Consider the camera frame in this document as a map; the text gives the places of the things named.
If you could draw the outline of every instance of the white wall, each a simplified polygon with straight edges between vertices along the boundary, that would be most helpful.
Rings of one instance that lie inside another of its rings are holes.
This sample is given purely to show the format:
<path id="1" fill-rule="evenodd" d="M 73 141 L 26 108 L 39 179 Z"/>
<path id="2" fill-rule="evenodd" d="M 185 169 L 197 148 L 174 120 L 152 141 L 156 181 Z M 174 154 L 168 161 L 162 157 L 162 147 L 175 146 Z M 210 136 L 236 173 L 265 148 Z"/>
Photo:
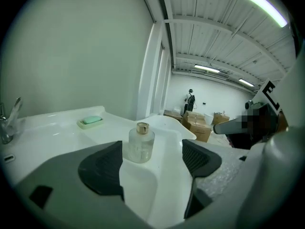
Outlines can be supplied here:
<path id="1" fill-rule="evenodd" d="M 230 119 L 240 115 L 244 111 L 245 102 L 254 97 L 251 94 L 219 83 L 173 74 L 166 109 L 173 110 L 175 106 L 179 106 L 183 111 L 184 99 L 190 88 L 193 89 L 197 104 L 197 109 L 193 111 L 208 115 L 225 111 Z"/>
<path id="2" fill-rule="evenodd" d="M 1 49 L 1 100 L 21 116 L 105 106 L 135 119 L 153 21 L 144 0 L 30 0 Z"/>

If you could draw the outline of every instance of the person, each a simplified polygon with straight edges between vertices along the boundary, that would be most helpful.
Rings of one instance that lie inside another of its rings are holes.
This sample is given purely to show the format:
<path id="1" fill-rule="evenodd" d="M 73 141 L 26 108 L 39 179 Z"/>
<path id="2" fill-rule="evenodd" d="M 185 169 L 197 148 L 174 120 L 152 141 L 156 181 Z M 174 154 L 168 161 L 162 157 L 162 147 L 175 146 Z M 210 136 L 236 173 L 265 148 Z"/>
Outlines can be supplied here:
<path id="1" fill-rule="evenodd" d="M 184 105 L 183 115 L 185 114 L 185 111 L 193 111 L 194 103 L 195 103 L 195 95 L 192 95 L 192 93 L 193 93 L 193 90 L 190 89 L 189 93 L 186 95 L 186 98 L 184 101 L 187 103 Z"/>

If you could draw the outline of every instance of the green soap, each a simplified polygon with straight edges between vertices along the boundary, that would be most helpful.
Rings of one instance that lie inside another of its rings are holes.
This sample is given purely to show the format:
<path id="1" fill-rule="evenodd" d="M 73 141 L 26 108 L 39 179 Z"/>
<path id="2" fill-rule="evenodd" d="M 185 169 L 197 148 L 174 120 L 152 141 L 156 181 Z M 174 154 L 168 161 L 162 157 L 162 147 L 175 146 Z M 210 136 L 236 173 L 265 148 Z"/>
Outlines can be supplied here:
<path id="1" fill-rule="evenodd" d="M 88 116 L 82 120 L 82 122 L 87 125 L 91 124 L 97 121 L 100 121 L 102 118 L 100 116 L 94 115 L 94 116 Z"/>

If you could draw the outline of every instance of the ceiling light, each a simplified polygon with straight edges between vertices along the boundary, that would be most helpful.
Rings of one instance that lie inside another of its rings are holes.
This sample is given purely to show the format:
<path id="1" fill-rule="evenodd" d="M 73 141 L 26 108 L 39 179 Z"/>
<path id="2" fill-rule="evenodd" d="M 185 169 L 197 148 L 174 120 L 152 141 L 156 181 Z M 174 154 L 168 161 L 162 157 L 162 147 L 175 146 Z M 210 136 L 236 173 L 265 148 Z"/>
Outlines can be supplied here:
<path id="1" fill-rule="evenodd" d="M 276 10 L 275 7 L 271 5 L 267 0 L 251 0 L 256 5 L 260 6 L 265 12 L 267 12 L 278 24 L 280 27 L 284 27 L 287 24 L 287 21 L 284 17 Z"/>
<path id="2" fill-rule="evenodd" d="M 249 82 L 246 82 L 246 81 L 243 80 L 243 79 L 239 79 L 239 81 L 242 82 L 242 83 L 247 84 L 248 86 L 254 86 L 253 84 L 251 84 L 251 83 L 249 83 Z"/>
<path id="3" fill-rule="evenodd" d="M 209 68 L 209 67 L 205 67 L 205 66 L 201 66 L 201 65 L 197 65 L 197 64 L 195 64 L 195 68 L 206 70 L 206 71 L 213 71 L 216 73 L 219 72 L 219 70 L 217 70 L 217 69 L 213 69 L 213 68 Z"/>

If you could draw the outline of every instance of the glass bottle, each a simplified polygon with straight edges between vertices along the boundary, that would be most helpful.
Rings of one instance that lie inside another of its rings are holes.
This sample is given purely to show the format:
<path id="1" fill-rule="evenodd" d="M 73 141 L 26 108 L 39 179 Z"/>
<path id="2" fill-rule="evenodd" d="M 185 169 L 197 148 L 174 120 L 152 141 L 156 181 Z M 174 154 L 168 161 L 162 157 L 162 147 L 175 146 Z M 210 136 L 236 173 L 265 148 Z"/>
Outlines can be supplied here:
<path id="1" fill-rule="evenodd" d="M 149 130 L 149 124 L 137 123 L 137 127 L 129 132 L 128 158 L 135 163 L 145 163 L 150 160 L 153 152 L 154 132 Z"/>

